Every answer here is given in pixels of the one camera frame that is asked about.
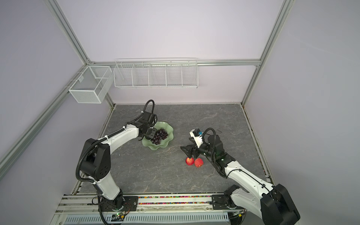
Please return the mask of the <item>dark purple fake grapes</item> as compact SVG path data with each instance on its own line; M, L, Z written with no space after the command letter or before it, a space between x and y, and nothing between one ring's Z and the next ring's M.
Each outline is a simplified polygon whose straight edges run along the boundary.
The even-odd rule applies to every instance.
M155 145L160 145L163 140L168 137L168 133L164 128L161 128L156 131L155 136L151 139L151 143Z

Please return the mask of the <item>green wavy fruit bowl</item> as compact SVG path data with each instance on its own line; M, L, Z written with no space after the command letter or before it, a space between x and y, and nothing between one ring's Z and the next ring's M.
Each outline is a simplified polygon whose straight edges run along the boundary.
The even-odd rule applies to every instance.
M174 138L174 136L173 136L173 127L170 126L166 122L159 121L159 122L157 122L155 124L154 128L156 128L157 131L164 130L167 133L167 136L164 139L160 138L158 144L152 143L151 140L148 140L148 139L144 138L142 140L143 146L149 147L153 151L155 151L155 150L157 150L159 148L166 148L168 146L169 142L171 140L173 140L173 138Z

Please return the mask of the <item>red fake apple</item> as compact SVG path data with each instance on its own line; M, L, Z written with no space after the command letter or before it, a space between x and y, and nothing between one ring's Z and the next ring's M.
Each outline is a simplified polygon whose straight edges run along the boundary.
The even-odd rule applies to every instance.
M204 161L201 158L197 158L194 161L194 165L196 166L196 168L200 168L204 165Z
M189 157L188 157L188 158L186 158L185 162L186 162L186 164L187 164L188 166L191 166L191 165L194 164L195 160L194 160L194 158L189 158Z

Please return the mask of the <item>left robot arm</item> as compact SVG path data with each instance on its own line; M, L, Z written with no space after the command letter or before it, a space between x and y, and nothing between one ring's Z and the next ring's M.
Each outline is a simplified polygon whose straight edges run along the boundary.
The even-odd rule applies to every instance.
M154 113L155 102L146 102L141 114L126 123L123 128L100 139L88 139L79 157L75 175L80 182L91 183L98 198L109 204L113 211L120 211L125 204L123 192L111 175L111 154L123 144L139 138L152 139L158 121Z

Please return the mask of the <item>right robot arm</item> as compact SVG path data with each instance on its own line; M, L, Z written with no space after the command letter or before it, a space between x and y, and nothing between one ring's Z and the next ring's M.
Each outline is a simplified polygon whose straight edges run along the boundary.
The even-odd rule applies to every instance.
M192 129L190 145L181 146L189 158L205 156L217 173L236 182L224 194L231 208L241 207L257 215L266 225L295 225L301 218L288 190L260 179L225 152L213 128Z

